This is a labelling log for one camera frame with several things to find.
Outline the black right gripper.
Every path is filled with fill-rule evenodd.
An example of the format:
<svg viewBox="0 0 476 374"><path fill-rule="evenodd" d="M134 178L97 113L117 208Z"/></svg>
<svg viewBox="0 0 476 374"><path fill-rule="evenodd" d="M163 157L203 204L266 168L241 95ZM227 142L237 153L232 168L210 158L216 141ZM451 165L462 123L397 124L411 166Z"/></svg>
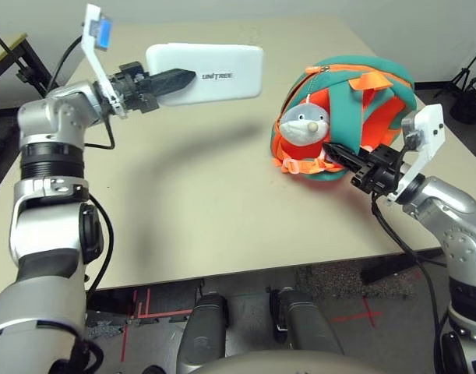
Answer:
<svg viewBox="0 0 476 374"><path fill-rule="evenodd" d="M351 184L369 194L389 194L397 189L400 178L400 152L386 145L358 151L339 143L324 143L326 159L354 171Z"/></svg>

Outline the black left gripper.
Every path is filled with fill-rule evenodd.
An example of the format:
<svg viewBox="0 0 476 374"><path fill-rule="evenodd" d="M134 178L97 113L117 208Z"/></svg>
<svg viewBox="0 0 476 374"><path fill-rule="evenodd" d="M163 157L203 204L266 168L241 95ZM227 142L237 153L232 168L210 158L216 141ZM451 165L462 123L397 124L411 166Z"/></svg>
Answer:
<svg viewBox="0 0 476 374"><path fill-rule="evenodd" d="M127 111L147 113L159 108L156 97L185 89L196 77L194 71L170 69L149 76L140 62L119 66L109 81Z"/></svg>

